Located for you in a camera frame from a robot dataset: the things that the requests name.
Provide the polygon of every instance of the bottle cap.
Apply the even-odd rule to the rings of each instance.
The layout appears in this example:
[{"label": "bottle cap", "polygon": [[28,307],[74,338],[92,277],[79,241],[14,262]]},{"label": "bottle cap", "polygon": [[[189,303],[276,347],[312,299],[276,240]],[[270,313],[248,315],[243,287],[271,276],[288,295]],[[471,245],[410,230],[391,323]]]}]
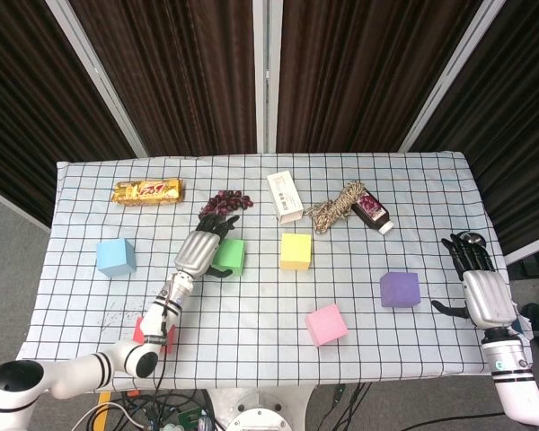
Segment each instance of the bottle cap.
[{"label": "bottle cap", "polygon": [[386,233],[388,233],[389,231],[391,231],[393,229],[393,222],[390,220],[389,222],[387,222],[386,224],[384,224],[383,226],[381,226],[379,228],[379,233],[382,234],[382,235],[385,235]]}]

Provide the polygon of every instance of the gray floor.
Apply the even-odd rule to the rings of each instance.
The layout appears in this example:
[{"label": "gray floor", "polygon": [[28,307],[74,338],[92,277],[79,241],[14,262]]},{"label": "gray floor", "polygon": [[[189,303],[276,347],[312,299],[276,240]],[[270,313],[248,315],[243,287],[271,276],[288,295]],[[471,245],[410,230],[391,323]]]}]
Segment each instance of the gray floor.
[{"label": "gray floor", "polygon": [[[47,242],[47,233],[0,204],[0,363],[14,359],[25,339]],[[512,283],[512,289],[518,303],[539,303],[539,280],[517,281]],[[534,359],[539,384],[539,352],[535,346]],[[338,420],[352,389],[353,386],[349,385],[340,405],[325,421],[322,430],[330,430]],[[332,386],[322,386],[312,395],[306,416],[308,431],[317,428],[331,406],[332,394]],[[70,429],[96,400],[97,396],[92,394],[64,401],[45,395],[38,403],[31,429]],[[490,413],[500,409],[488,376],[374,383],[349,429],[400,430],[434,418]],[[505,417],[454,421],[447,427],[436,424],[419,429],[445,428],[477,431],[526,429]]]}]

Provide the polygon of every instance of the grapes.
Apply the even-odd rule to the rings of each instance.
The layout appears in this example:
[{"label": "grapes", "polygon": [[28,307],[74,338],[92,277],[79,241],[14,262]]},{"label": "grapes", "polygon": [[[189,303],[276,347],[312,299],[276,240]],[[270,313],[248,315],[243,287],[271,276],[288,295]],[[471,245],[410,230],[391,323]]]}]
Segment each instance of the grapes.
[{"label": "grapes", "polygon": [[199,219],[201,220],[208,214],[218,214],[222,217],[227,216],[238,208],[246,210],[253,207],[250,197],[244,195],[241,190],[219,190],[215,196],[208,199],[208,203],[201,208]]}]

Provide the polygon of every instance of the blue cube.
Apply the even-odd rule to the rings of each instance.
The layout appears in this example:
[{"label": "blue cube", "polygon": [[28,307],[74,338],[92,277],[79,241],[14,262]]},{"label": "blue cube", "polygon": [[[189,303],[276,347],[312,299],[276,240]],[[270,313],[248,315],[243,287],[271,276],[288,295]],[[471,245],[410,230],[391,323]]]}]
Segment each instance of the blue cube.
[{"label": "blue cube", "polygon": [[98,270],[108,277],[122,276],[136,270],[134,247],[123,238],[96,245]]},{"label": "blue cube", "polygon": [[380,280],[381,306],[409,308],[421,302],[415,272],[388,272]]}]

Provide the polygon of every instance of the bottle label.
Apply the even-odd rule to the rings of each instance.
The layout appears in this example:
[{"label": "bottle label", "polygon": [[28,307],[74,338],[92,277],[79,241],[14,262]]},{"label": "bottle label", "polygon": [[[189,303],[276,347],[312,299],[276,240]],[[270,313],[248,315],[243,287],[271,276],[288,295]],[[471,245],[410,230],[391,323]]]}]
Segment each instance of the bottle label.
[{"label": "bottle label", "polygon": [[361,195],[358,203],[374,222],[386,213],[381,204],[369,193]]}]

